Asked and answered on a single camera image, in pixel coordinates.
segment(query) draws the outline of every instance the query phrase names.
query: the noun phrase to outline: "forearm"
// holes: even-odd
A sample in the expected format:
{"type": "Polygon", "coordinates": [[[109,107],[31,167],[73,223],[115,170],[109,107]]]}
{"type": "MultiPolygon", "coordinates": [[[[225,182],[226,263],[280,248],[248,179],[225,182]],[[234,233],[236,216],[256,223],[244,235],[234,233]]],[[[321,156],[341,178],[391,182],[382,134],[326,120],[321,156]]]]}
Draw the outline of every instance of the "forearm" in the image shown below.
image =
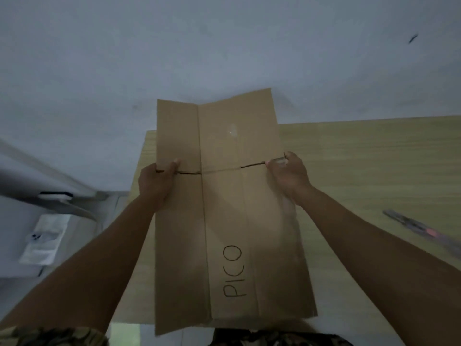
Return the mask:
{"type": "Polygon", "coordinates": [[[312,186],[299,192],[297,203],[407,345],[457,342],[460,271],[360,219],[312,186]]]}
{"type": "Polygon", "coordinates": [[[37,285],[0,328],[87,326],[105,332],[158,206],[158,197],[136,198],[101,235],[37,285]]]}

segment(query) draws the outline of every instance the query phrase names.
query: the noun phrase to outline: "hand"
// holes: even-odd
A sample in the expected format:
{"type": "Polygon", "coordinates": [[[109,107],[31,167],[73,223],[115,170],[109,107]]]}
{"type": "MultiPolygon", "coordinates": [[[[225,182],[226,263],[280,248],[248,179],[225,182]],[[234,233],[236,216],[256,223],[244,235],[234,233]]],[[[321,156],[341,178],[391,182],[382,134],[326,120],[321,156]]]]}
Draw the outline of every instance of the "hand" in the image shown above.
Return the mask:
{"type": "Polygon", "coordinates": [[[142,197],[154,197],[163,204],[168,193],[173,186],[173,175],[179,167],[179,159],[171,162],[168,168],[162,172],[157,172],[157,164],[153,163],[141,170],[138,178],[139,195],[142,197]]]}
{"type": "Polygon", "coordinates": [[[266,167],[274,176],[282,192],[298,204],[299,195],[312,185],[303,161],[293,152],[287,152],[285,157],[287,159],[285,162],[266,161],[266,167]]]}

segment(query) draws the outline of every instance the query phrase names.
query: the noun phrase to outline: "cardboard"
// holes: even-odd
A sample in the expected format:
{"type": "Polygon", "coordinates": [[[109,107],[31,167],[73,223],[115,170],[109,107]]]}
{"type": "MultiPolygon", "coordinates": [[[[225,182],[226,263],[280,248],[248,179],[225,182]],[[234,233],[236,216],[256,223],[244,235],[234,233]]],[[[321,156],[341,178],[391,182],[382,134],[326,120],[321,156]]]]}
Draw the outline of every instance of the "cardboard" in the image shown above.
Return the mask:
{"type": "Polygon", "coordinates": [[[182,163],[155,219],[156,334],[317,315],[295,206],[264,165],[284,156],[270,89],[158,100],[157,155],[182,163]]]}

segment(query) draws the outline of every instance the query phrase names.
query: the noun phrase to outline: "right hand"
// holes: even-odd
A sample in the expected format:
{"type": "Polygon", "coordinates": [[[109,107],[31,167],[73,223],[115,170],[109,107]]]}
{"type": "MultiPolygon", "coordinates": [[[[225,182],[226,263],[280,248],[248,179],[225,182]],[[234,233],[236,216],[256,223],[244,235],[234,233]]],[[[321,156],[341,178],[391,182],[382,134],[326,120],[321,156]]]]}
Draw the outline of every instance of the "right hand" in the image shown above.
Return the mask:
{"type": "Polygon", "coordinates": [[[285,157],[287,159],[285,163],[269,160],[266,161],[266,167],[274,176],[282,192],[298,203],[300,193],[311,188],[312,185],[301,158],[293,152],[287,152],[285,157]]]}

